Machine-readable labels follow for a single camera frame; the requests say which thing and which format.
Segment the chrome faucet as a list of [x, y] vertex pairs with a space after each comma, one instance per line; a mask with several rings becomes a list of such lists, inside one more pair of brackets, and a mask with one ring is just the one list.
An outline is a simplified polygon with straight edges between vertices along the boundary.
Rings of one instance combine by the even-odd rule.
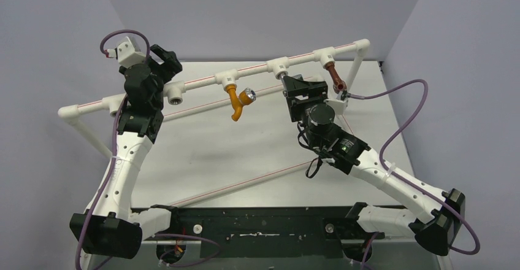
[[277, 73], [275, 77], [278, 80], [283, 80], [284, 77], [290, 77], [290, 78], [294, 78], [294, 79], [297, 79], [297, 80], [303, 80], [304, 79], [301, 74], [291, 75], [288, 71], [281, 71], [281, 72]]

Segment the white pipe frame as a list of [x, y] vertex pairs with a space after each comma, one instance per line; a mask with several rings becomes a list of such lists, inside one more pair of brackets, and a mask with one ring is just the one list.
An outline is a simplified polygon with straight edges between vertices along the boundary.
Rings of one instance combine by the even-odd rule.
[[[170, 82], [167, 82], [164, 86], [164, 105], [169, 103], [171, 105], [180, 104], [182, 102], [182, 96], [189, 90], [195, 90], [210, 85], [221, 85], [223, 87], [237, 83], [238, 79], [242, 77], [248, 77], [256, 74], [271, 73], [276, 76], [281, 71], [288, 71], [291, 66], [305, 64], [309, 62], [317, 62], [324, 68], [324, 65], [328, 62], [334, 62], [335, 68], [341, 77], [345, 81], [346, 87], [350, 86], [356, 74], [358, 73], [359, 67], [369, 49], [370, 42], [367, 39], [357, 40], [350, 44], [341, 45], [338, 47], [326, 47], [320, 48], [310, 53], [305, 53], [296, 56], [283, 56], [275, 58], [273, 60], [266, 61], [262, 64], [258, 64], [250, 67], [243, 67], [240, 69], [230, 69], [221, 71], [208, 77], [196, 79], [188, 82], [174, 81], [174, 77]], [[151, 56], [158, 63], [162, 61], [151, 52], [151, 45], [148, 45], [145, 54], [145, 59]], [[96, 149], [102, 152], [105, 156], [110, 158], [112, 156], [112, 146], [107, 147], [103, 144], [80, 120], [83, 114], [92, 113], [98, 110], [108, 110], [114, 117], [118, 110], [118, 107], [123, 101], [126, 92], [123, 94], [109, 96], [103, 98], [100, 101], [93, 102], [91, 104], [82, 105], [71, 105], [62, 107], [58, 111], [58, 115], [65, 122], [73, 126], [87, 141], [89, 141]]]

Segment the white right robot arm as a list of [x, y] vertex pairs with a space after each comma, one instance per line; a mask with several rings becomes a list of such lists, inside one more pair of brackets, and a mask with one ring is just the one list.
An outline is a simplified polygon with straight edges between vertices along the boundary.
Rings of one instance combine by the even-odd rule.
[[462, 225], [465, 195], [455, 188], [445, 191], [433, 187], [407, 174], [337, 125], [326, 82], [284, 76], [282, 84], [289, 115], [299, 130], [297, 140], [316, 154], [317, 165], [327, 163], [403, 205], [403, 209], [390, 209], [357, 203], [347, 215], [345, 231], [352, 237], [364, 233], [412, 237], [430, 253], [449, 254]]

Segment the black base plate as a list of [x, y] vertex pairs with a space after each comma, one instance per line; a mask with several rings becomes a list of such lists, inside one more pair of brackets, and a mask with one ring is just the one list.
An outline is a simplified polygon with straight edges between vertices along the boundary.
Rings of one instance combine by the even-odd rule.
[[370, 239], [350, 217], [351, 206], [185, 208], [172, 214], [166, 233], [194, 235], [221, 246], [221, 258], [341, 258], [341, 242], [361, 253]]

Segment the orange faucet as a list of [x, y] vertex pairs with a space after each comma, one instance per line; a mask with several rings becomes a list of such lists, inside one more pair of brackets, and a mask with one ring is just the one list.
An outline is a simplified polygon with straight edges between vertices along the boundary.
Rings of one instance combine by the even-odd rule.
[[225, 86], [224, 90], [229, 95], [231, 106], [234, 110], [231, 118], [237, 122], [242, 115], [243, 108], [255, 102], [256, 92], [251, 88], [245, 88], [240, 93], [237, 93], [235, 84]]

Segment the brown faucet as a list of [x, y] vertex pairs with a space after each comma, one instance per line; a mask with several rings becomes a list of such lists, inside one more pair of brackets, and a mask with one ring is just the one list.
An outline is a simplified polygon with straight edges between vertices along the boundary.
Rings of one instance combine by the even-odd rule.
[[333, 90], [336, 93], [340, 93], [342, 91], [345, 91], [347, 89], [346, 83], [344, 80], [341, 79], [339, 76], [334, 62], [328, 62], [324, 65], [325, 70], [329, 73], [332, 82], [333, 82]]

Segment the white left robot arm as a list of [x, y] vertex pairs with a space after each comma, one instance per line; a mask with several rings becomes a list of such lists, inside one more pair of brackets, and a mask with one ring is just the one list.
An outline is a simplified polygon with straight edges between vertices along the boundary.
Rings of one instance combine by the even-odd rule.
[[164, 115], [164, 86], [183, 69], [175, 52], [157, 44], [152, 58], [120, 66], [126, 92], [113, 124], [112, 156], [104, 178], [84, 213], [74, 213], [69, 227], [77, 238], [75, 267], [82, 253], [131, 259], [144, 230], [130, 219], [131, 195], [144, 159], [156, 141]]

